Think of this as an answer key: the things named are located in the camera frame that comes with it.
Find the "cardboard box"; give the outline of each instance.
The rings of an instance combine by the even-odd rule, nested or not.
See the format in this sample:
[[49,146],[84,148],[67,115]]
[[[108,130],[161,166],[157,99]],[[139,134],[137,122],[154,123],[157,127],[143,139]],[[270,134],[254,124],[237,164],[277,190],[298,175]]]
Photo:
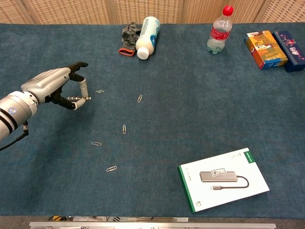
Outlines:
[[285,70],[289,72],[300,71],[305,68],[305,55],[288,31],[275,31],[272,34],[285,55],[288,57]]
[[248,148],[178,167],[192,212],[269,191]]
[[247,33],[244,42],[260,69],[283,66],[288,61],[270,31]]

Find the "robotic hand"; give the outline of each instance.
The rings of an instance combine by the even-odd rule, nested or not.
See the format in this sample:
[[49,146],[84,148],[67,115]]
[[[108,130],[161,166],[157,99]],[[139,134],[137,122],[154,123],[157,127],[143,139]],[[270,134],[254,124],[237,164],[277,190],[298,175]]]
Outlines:
[[62,87],[69,81],[79,82],[82,97],[88,97],[86,79],[76,74],[81,67],[87,67],[84,62],[52,69],[35,76],[21,86],[22,92],[12,92],[0,100],[0,141],[23,124],[24,135],[28,135],[27,120],[37,112],[37,106],[43,103],[53,102],[67,109],[76,110],[85,102],[80,99],[71,102],[61,97]]

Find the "table surface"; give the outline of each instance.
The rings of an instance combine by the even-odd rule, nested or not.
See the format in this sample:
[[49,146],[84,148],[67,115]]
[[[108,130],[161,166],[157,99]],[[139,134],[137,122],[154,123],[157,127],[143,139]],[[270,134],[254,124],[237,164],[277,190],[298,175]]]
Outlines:
[[[122,27],[0,25],[1,97],[78,61],[92,97],[77,111],[40,105],[1,152],[0,214],[305,218],[304,71],[259,70],[243,41],[289,30],[305,50],[305,23],[236,24],[217,55],[210,24],[162,24],[146,61],[118,54]],[[191,213],[177,167],[245,147],[270,191]]]

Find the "plastic bottle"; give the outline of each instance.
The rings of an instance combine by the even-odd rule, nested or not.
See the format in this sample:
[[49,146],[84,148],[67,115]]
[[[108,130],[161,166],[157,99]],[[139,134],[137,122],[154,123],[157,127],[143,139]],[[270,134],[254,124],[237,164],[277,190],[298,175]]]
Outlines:
[[135,44],[140,59],[146,60],[153,53],[159,29],[158,19],[152,16],[144,19],[140,37]]
[[231,15],[233,13],[232,6],[225,6],[222,15],[217,18],[214,23],[208,40],[207,50],[213,54],[221,52],[224,49],[225,41],[231,32],[233,23]]

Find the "gray knit glove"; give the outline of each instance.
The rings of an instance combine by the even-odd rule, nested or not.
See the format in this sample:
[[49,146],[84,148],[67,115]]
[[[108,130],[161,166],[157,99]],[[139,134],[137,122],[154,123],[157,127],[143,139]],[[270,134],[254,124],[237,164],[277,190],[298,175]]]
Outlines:
[[119,49],[119,53],[126,56],[133,56],[135,53],[135,44],[139,39],[141,33],[141,27],[133,22],[130,25],[126,25],[122,30],[122,47]]

